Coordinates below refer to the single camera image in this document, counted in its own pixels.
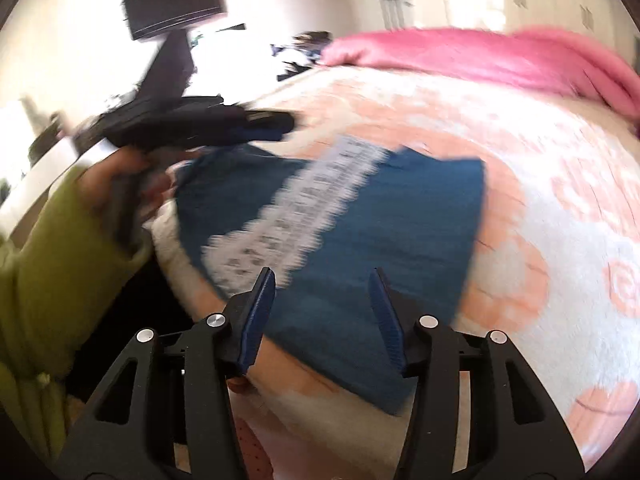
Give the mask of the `person left hand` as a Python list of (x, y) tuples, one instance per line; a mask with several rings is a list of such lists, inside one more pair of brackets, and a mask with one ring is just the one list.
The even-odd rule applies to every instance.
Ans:
[(104, 214), (107, 206), (114, 202), (116, 184), (142, 176), (137, 212), (142, 221), (149, 220), (163, 205), (172, 185), (166, 172), (153, 172), (151, 177), (145, 177), (150, 166), (142, 152), (135, 148), (120, 148), (81, 173), (76, 183), (79, 197), (93, 212)]

